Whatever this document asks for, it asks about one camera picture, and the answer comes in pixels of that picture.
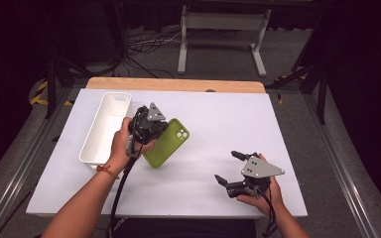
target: human hand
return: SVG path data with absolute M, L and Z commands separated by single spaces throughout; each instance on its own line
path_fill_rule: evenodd
M 264 156 L 262 155 L 259 155 L 259 159 L 266 161 Z M 270 187 L 267 189 L 265 194 L 268 197 L 268 199 L 271 200 L 271 203 L 274 206 L 274 209 L 279 209 L 281 207 L 284 207 L 284 201 L 283 201 L 283 196 L 281 195 L 281 189 L 277 181 L 275 180 L 275 177 L 271 177 Z M 270 206 L 262 196 L 256 198 L 254 196 L 249 196 L 249 195 L 238 195 L 236 198 L 238 201 L 255 206 L 256 208 L 258 208 L 260 212 L 269 216 Z
M 129 161 L 129 157 L 126 155 L 126 144 L 128 143 L 129 136 L 128 125 L 132 121 L 132 118 L 125 117 L 122 122 L 122 127 L 119 131 L 116 131 L 113 136 L 111 145 L 110 158 L 106 165 L 110 166 L 114 173 L 119 174 Z M 156 140 L 150 141 L 147 145 L 143 145 L 141 149 L 140 143 L 135 143 L 135 150 L 141 149 L 141 154 L 153 149 L 156 145 Z

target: bracelet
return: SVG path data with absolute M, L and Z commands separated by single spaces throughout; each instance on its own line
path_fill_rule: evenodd
M 100 171 L 105 171 L 105 172 L 108 172 L 112 177 L 114 177 L 115 179 L 119 179 L 119 176 L 117 176 L 114 172 L 110 171 L 109 170 L 110 166 L 108 167 L 103 167 L 103 166 L 97 166 L 97 168 L 95 169 L 97 172 L 100 172 Z

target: green phone case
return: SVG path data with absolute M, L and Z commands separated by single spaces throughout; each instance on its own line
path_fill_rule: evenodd
M 144 153 L 144 158 L 152 168 L 160 167 L 172 153 L 184 143 L 190 132 L 182 123 L 174 118 L 170 120 L 166 131 L 157 139 L 156 147 Z

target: person's right arm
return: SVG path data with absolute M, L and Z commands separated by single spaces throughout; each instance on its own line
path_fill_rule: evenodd
M 265 160 L 262 155 L 260 155 L 259 158 L 261 160 Z M 267 190 L 266 194 L 268 198 L 271 199 L 272 205 L 274 206 L 277 227 L 283 237 L 310 237 L 305 229 L 303 229 L 303 227 L 299 224 L 299 222 L 297 222 L 297 220 L 287 209 L 283 201 L 283 196 L 281 195 L 280 186 L 274 177 L 271 177 L 271 184 L 269 189 L 271 190 L 272 199 L 269 195 L 269 190 Z M 263 214 L 269 215 L 270 207 L 263 197 L 256 198 L 254 196 L 238 195 L 237 200 L 255 206 Z

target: white plastic container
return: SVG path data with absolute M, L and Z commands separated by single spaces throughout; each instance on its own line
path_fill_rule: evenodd
M 82 145 L 79 160 L 95 170 L 104 165 L 110 156 L 113 135 L 122 126 L 123 118 L 129 115 L 131 94 L 107 92 L 104 94 L 88 135 Z

